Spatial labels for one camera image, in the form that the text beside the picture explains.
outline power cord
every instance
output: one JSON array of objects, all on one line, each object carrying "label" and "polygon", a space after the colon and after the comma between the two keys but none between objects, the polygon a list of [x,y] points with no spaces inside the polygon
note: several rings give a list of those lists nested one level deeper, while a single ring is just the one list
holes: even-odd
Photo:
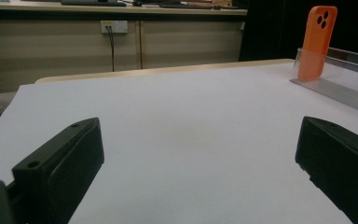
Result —
[{"label": "power cord", "polygon": [[112,72],[115,71],[115,43],[113,42],[113,31],[112,27],[105,26],[107,33],[109,34],[110,48],[112,49]]}]

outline smartphone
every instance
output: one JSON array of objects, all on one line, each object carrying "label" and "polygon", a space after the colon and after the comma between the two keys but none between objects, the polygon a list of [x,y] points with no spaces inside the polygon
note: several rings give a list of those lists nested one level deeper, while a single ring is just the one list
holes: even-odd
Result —
[{"label": "smartphone", "polygon": [[298,69],[299,80],[310,81],[322,75],[336,17],[336,7],[318,6],[310,10]]}]

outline wall outlet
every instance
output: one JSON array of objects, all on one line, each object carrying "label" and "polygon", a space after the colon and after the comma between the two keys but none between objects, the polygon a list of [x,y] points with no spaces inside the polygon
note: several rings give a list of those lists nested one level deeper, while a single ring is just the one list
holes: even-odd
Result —
[{"label": "wall outlet", "polygon": [[128,32],[127,21],[101,21],[101,31],[103,34],[108,33],[108,29],[112,30],[112,33],[127,33]]}]

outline desk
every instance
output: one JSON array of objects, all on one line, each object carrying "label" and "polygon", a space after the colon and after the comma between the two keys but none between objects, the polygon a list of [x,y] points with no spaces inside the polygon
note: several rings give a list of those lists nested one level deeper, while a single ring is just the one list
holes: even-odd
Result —
[{"label": "desk", "polygon": [[301,121],[358,133],[358,110],[289,81],[293,63],[21,86],[0,118],[0,179],[99,117],[105,164],[72,223],[351,223],[295,163]]},{"label": "desk", "polygon": [[114,34],[115,71],[237,62],[246,13],[0,3],[0,92],[42,77],[112,71],[101,21],[128,21],[126,34]]}]

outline transparent plastic divider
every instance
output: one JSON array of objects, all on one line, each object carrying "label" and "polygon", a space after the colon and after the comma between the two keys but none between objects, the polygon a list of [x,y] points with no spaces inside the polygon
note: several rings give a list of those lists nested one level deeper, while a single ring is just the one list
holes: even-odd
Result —
[{"label": "transparent plastic divider", "polygon": [[301,81],[297,76],[303,52],[298,49],[291,81],[358,109],[358,53],[330,48],[327,56],[318,55],[324,60],[322,75]]}]

